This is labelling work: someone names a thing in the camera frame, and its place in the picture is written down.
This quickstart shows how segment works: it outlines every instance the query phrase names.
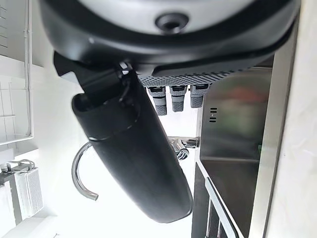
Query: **white wall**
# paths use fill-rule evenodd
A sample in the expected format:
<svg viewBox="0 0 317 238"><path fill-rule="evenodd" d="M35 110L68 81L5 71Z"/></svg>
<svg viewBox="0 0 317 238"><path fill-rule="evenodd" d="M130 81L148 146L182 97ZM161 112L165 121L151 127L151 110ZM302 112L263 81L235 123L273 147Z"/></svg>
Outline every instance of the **white wall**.
<svg viewBox="0 0 317 238"><path fill-rule="evenodd" d="M32 217L21 222L3 238L54 238L57 230L57 217Z"/></svg>
<svg viewBox="0 0 317 238"><path fill-rule="evenodd" d="M44 69L32 67L32 79L42 80ZM15 115L13 118L0 118L0 142L25 137L29 123L27 115L27 93L25 90L24 62L0 56L0 117ZM16 143L0 146L0 151L14 148L15 154L33 148L17 148Z"/></svg>
<svg viewBox="0 0 317 238"><path fill-rule="evenodd" d="M293 78L267 238L316 237L316 11L316 0L302 0Z"/></svg>

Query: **stainless steel panel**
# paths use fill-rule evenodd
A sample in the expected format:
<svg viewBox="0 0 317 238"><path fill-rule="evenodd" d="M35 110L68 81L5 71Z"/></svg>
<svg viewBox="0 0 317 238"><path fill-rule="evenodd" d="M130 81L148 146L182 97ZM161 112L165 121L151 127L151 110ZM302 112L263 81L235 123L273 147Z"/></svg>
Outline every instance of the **stainless steel panel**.
<svg viewBox="0 0 317 238"><path fill-rule="evenodd" d="M270 79L271 69L252 68L213 84L204 99L200 160L239 237L249 236Z"/></svg>
<svg viewBox="0 0 317 238"><path fill-rule="evenodd" d="M298 23L289 41L275 53L250 238L263 238L266 233L292 78L297 29Z"/></svg>
<svg viewBox="0 0 317 238"><path fill-rule="evenodd" d="M205 176L195 163L192 238L205 238L206 235L209 195L205 187Z"/></svg>
<svg viewBox="0 0 317 238"><path fill-rule="evenodd" d="M259 159L271 69L253 68L212 85L205 95L201 157Z"/></svg>
<svg viewBox="0 0 317 238"><path fill-rule="evenodd" d="M224 209L223 204L219 199L218 194L216 193L214 184L210 178L206 178L205 186L212 201L212 204L214 205L214 208L219 216L217 237L221 237L221 226L223 226L228 237L238 238L238 233L235 230L234 225L232 224L232 221L228 216L226 210Z"/></svg>
<svg viewBox="0 0 317 238"><path fill-rule="evenodd" d="M241 233L247 238L259 164L220 160L202 163Z"/></svg>

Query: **round hole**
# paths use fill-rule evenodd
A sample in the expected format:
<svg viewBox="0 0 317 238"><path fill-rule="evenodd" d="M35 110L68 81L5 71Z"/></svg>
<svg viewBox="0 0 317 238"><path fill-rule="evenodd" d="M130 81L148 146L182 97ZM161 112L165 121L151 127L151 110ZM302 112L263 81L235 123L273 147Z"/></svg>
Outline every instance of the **round hole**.
<svg viewBox="0 0 317 238"><path fill-rule="evenodd" d="M180 23L179 22L168 22L168 23L164 24L163 27L168 31L172 31L172 30L175 30L175 28L180 27Z"/></svg>
<svg viewBox="0 0 317 238"><path fill-rule="evenodd" d="M188 16L182 13L168 13L159 16L155 24L163 34L171 35L181 33L188 21Z"/></svg>

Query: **black slot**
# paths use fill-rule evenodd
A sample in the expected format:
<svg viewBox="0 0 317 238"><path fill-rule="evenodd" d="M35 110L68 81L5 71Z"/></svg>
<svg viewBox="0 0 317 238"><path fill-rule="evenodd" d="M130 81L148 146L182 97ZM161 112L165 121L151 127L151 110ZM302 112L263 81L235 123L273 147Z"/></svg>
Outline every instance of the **black slot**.
<svg viewBox="0 0 317 238"><path fill-rule="evenodd" d="M163 92L163 88L162 87L150 87L150 91L153 93Z"/></svg>
<svg viewBox="0 0 317 238"><path fill-rule="evenodd" d="M208 84L201 84L201 85L196 85L196 89L207 89L208 88Z"/></svg>
<svg viewBox="0 0 317 238"><path fill-rule="evenodd" d="M185 90L185 86L172 86L174 92L179 92Z"/></svg>

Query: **pipe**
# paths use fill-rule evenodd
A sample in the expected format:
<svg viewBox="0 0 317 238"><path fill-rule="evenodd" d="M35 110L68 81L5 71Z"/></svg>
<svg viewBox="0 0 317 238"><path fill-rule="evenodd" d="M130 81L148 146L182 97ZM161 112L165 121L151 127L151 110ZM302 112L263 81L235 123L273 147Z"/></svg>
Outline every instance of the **pipe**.
<svg viewBox="0 0 317 238"><path fill-rule="evenodd" d="M199 137L175 137L169 136L168 140L171 144L177 139L180 139L186 148L197 148L200 145L200 138Z"/></svg>
<svg viewBox="0 0 317 238"><path fill-rule="evenodd" d="M80 164L80 159L83 156L83 154L88 150L89 147L91 147L91 143L87 142L83 147L80 148L80 150L77 152L72 167L71 167L71 177L73 179L73 183L77 189L77 191L85 196L86 198L92 199L96 201L99 197L98 194L89 191L81 182L80 177L79 177L79 164Z"/></svg>
<svg viewBox="0 0 317 238"><path fill-rule="evenodd" d="M31 90L31 80L32 80L32 66L33 66L33 58L32 58L32 0L28 1L28 68L29 68L29 75L28 75L28 84L27 86L27 92L28 96L28 109L29 109L29 130L28 134L30 137L33 138L33 132L34 132L34 124L33 124L33 107L32 107L32 90Z"/></svg>

